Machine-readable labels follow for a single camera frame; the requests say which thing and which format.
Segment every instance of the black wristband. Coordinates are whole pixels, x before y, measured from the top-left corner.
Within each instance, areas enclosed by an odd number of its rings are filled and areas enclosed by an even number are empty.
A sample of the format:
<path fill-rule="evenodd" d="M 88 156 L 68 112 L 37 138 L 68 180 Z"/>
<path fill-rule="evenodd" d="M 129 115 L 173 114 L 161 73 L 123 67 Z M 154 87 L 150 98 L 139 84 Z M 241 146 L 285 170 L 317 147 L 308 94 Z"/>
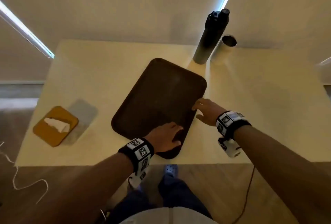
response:
<path fill-rule="evenodd" d="M 216 120 L 217 130 L 224 136 L 225 139 L 234 139 L 234 131 L 245 125 L 251 126 L 244 115 L 233 111 L 226 111 L 222 113 Z"/>
<path fill-rule="evenodd" d="M 138 175 L 148 167 L 149 161 L 154 155 L 154 147 L 144 138 L 135 138 L 120 148 L 118 152 L 131 160 L 133 171 Z"/>

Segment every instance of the forearm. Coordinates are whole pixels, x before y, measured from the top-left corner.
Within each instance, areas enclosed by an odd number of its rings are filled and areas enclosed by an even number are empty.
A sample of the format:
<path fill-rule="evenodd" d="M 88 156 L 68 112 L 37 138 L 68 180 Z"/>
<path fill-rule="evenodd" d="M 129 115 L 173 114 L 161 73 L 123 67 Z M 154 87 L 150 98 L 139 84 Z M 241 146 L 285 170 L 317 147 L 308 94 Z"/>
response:
<path fill-rule="evenodd" d="M 298 220 L 329 215 L 331 180 L 313 163 L 251 126 L 236 130 L 234 139 Z"/>
<path fill-rule="evenodd" d="M 106 201 L 132 172 L 130 159 L 116 153 L 90 167 L 58 198 L 26 219 L 26 223 L 93 223 Z"/>

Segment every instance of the blue pants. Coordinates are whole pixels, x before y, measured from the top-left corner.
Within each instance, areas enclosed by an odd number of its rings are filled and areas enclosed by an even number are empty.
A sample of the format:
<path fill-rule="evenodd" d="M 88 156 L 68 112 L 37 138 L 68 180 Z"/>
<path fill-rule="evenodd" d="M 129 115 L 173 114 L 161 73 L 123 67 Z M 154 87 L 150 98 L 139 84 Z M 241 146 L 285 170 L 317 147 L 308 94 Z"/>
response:
<path fill-rule="evenodd" d="M 164 207 L 182 206 L 195 210 L 212 219 L 207 208 L 192 193 L 183 180 L 165 174 L 158 187 L 163 197 Z M 153 208 L 156 208 L 156 206 L 149 203 L 147 195 L 141 191 L 135 190 L 130 192 L 115 206 L 107 218 L 106 223 L 118 224 L 136 213 Z"/>

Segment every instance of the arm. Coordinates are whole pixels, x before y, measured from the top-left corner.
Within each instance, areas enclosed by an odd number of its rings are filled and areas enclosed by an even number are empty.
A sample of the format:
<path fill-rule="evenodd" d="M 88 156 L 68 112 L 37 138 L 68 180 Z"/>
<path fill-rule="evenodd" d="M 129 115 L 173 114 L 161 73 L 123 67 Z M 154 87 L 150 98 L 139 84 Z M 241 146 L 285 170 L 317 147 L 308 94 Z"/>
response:
<path fill-rule="evenodd" d="M 209 99 L 199 99 L 192 108 L 196 117 L 215 126 L 226 111 Z M 331 179 L 313 163 L 252 126 L 234 132 L 234 140 L 263 178 L 284 201 L 300 223 L 330 223 Z"/>
<path fill-rule="evenodd" d="M 183 128 L 174 122 L 152 130 L 145 139 L 152 144 L 155 152 L 163 152 L 179 146 L 172 142 L 176 133 Z M 100 209 L 133 173 L 130 159 L 116 153 L 89 168 L 76 178 L 63 193 L 36 209 L 24 223 L 94 223 Z"/>

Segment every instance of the white table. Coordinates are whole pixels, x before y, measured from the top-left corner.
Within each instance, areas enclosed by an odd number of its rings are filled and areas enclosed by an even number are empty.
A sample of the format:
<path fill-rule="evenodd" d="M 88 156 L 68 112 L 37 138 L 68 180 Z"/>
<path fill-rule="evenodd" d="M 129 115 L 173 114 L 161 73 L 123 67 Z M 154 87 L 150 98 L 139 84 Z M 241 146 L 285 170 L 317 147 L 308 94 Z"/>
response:
<path fill-rule="evenodd" d="M 223 65 L 198 65 L 191 61 L 195 48 L 62 41 L 16 165 L 93 165 L 116 153 L 128 140 L 112 130 L 111 119 L 147 64 L 157 57 L 204 76 L 206 98 L 241 112 L 253 126 L 296 153 L 311 161 L 331 161 L 331 102 L 303 54 L 238 48 Z M 77 113 L 83 125 L 53 148 L 34 135 L 32 127 L 56 105 Z M 229 158 L 218 137 L 216 128 L 194 119 L 180 154 L 172 160 L 155 156 L 152 163 L 250 162 L 245 154 Z"/>

